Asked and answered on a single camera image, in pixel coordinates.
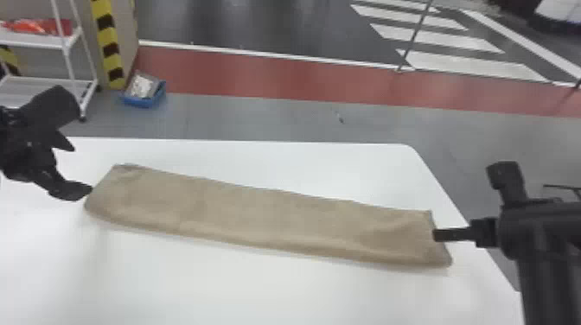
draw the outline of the floor marking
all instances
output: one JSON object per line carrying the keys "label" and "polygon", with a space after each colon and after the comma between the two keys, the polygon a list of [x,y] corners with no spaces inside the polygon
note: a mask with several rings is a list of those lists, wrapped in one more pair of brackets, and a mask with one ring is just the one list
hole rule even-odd
{"label": "floor marking", "polygon": [[[403,54],[405,51],[398,49],[398,52]],[[548,81],[542,75],[520,63],[474,59],[418,51],[411,51],[406,59],[417,69],[435,70],[448,73],[476,74],[518,80]]]}
{"label": "floor marking", "polygon": [[555,67],[560,68],[566,73],[570,74],[575,79],[581,79],[581,67],[575,63],[551,52],[550,50],[543,48],[539,44],[527,39],[525,36],[514,32],[512,29],[508,29],[505,26],[499,24],[498,22],[486,17],[485,15],[472,11],[472,10],[461,10],[464,14],[470,16],[471,18],[477,20],[483,25],[488,26],[490,29],[503,34],[509,40],[521,45],[530,52],[538,55],[542,59],[552,63]]}
{"label": "floor marking", "polygon": [[[372,23],[371,26],[383,38],[397,41],[410,41],[413,35],[413,29],[404,29],[401,27],[379,25]],[[445,33],[429,32],[420,30],[416,36],[417,43],[440,45],[450,48],[466,48],[469,50],[489,51],[495,53],[504,53],[501,49],[490,44],[482,38],[470,36],[450,35]]]}
{"label": "floor marking", "polygon": [[194,50],[194,51],[201,51],[201,52],[214,52],[214,53],[223,53],[223,54],[259,56],[259,57],[265,57],[265,58],[286,59],[286,60],[294,60],[294,61],[330,63],[330,64],[338,64],[338,65],[342,65],[342,66],[377,67],[380,69],[395,69],[398,67],[395,64],[387,64],[387,63],[317,58],[315,56],[260,52],[260,51],[251,51],[251,50],[237,49],[237,48],[216,48],[216,47],[209,47],[209,46],[204,46],[204,45],[189,45],[189,44],[181,44],[181,43],[174,43],[174,42],[168,42],[168,41],[139,40],[139,45],[145,46],[145,47],[153,47],[153,48],[185,49],[185,50]]}
{"label": "floor marking", "polygon": [[[404,1],[404,0],[359,0],[359,1],[363,3],[387,4],[393,7],[409,8],[420,11],[423,11],[425,9],[425,3],[416,3],[414,1]],[[430,7],[430,12],[434,14],[439,14],[440,10],[437,10],[434,7]]]}
{"label": "floor marking", "polygon": [[[394,21],[398,21],[398,22],[418,23],[419,18],[421,17],[421,15],[419,15],[419,14],[410,14],[410,13],[401,12],[401,11],[365,7],[365,6],[360,6],[360,5],[356,5],[356,4],[352,4],[351,7],[355,11],[357,11],[357,13],[360,14],[361,16],[380,18],[380,19],[390,19],[390,20],[394,20]],[[424,20],[424,25],[443,27],[443,28],[447,28],[447,29],[467,30],[464,26],[462,26],[461,24],[459,24],[455,20],[448,19],[448,18],[433,17],[433,16],[427,16]]]}

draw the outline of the white crosswalk stripe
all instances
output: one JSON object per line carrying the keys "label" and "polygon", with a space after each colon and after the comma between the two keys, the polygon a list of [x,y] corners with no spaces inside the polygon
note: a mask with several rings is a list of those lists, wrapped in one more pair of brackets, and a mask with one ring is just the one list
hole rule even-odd
{"label": "white crosswalk stripe", "polygon": [[[365,6],[360,6],[357,4],[352,4],[351,7],[355,11],[357,11],[357,13],[360,14],[361,16],[380,18],[380,19],[390,19],[390,20],[394,20],[397,22],[418,23],[419,18],[421,17],[420,14],[411,14],[409,12],[401,12],[401,11],[394,11],[394,10],[387,10],[387,9],[380,9],[380,8],[373,8],[373,7],[365,7]],[[428,26],[442,27],[442,28],[446,28],[446,29],[467,30],[460,23],[458,23],[452,19],[448,19],[448,18],[427,16],[425,18],[424,24],[428,25]]]}
{"label": "white crosswalk stripe", "polygon": [[500,77],[519,80],[548,81],[545,77],[520,63],[467,58],[411,51],[407,61],[413,67],[449,73],[476,74],[487,77]]}
{"label": "white crosswalk stripe", "polygon": [[[378,3],[378,4],[387,4],[393,7],[400,7],[400,8],[407,8],[407,9],[414,9],[414,10],[424,10],[425,3],[416,3],[413,1],[405,1],[405,0],[359,0],[360,2],[364,3]],[[434,7],[430,7],[430,12],[434,14],[439,14],[440,10],[437,10]]]}
{"label": "white crosswalk stripe", "polygon": [[[379,25],[372,23],[371,26],[383,38],[398,41],[410,41],[413,35],[413,29],[404,29],[401,27]],[[490,44],[482,38],[469,36],[450,35],[445,33],[429,32],[420,30],[416,37],[417,43],[440,45],[450,48],[466,48],[470,50],[489,51],[495,53],[504,53],[496,46]]]}
{"label": "white crosswalk stripe", "polygon": [[[412,10],[424,10],[425,5],[414,1],[406,0],[358,0],[358,3],[380,3],[387,4],[392,7],[400,7]],[[371,27],[386,40],[395,41],[410,41],[413,35],[413,28],[403,28],[392,26],[387,20],[395,22],[412,22],[418,23],[421,15],[413,14],[408,11],[387,10],[378,7],[369,7],[359,4],[351,4],[351,7],[361,16],[385,19],[385,22],[377,23],[376,21],[369,22]],[[430,10],[426,16],[424,25],[426,27],[438,27],[445,29],[456,29],[468,31],[461,23],[431,14],[441,14],[441,10]],[[483,21],[483,15],[476,17],[476,20]],[[445,33],[443,31],[419,30],[415,42],[417,44],[437,45],[443,51],[445,48],[461,48],[470,51],[484,51],[494,54],[505,54],[500,48],[490,43],[489,41],[468,35],[458,35],[457,32],[453,34]],[[399,54],[403,55],[404,50],[398,49]],[[440,53],[422,52],[420,50],[411,51],[405,58],[407,62],[417,69],[448,72],[448,73],[462,73],[473,74],[479,76],[498,77],[517,80],[532,80],[532,81],[548,81],[544,76],[525,66],[524,64],[484,60],[466,56],[456,56]]]}

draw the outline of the gray wall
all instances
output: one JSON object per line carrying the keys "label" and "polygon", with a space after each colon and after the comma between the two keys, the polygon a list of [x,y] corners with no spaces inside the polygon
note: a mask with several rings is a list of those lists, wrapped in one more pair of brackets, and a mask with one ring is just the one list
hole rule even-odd
{"label": "gray wall", "polygon": [[[102,86],[107,86],[108,79],[103,69],[101,51],[97,42],[97,27],[91,12],[91,0],[74,0],[74,2],[79,10],[81,25],[85,30],[99,82]],[[69,0],[57,0],[57,3],[61,18],[73,19]],[[128,73],[138,46],[130,0],[112,0],[112,7],[119,33],[119,47],[125,65],[124,70]],[[50,2],[48,0],[0,0],[0,20],[22,17],[53,17]],[[68,78],[61,51],[38,48],[12,48],[12,50],[18,57],[22,74],[33,77]],[[71,51],[71,61],[77,78],[91,79],[91,70],[80,40]]]}

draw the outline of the beige towel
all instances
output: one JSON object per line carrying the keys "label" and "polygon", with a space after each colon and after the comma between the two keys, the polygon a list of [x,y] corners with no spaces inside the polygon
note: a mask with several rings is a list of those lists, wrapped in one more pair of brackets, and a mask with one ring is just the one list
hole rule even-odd
{"label": "beige towel", "polygon": [[134,165],[111,169],[85,208],[113,223],[362,262],[449,266],[429,211],[249,188]]}

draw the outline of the red floor stripe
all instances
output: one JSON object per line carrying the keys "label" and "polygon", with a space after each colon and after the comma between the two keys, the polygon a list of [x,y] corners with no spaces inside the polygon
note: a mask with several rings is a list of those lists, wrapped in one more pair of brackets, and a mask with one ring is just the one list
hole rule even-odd
{"label": "red floor stripe", "polygon": [[581,91],[516,80],[141,47],[170,92],[581,117]]}

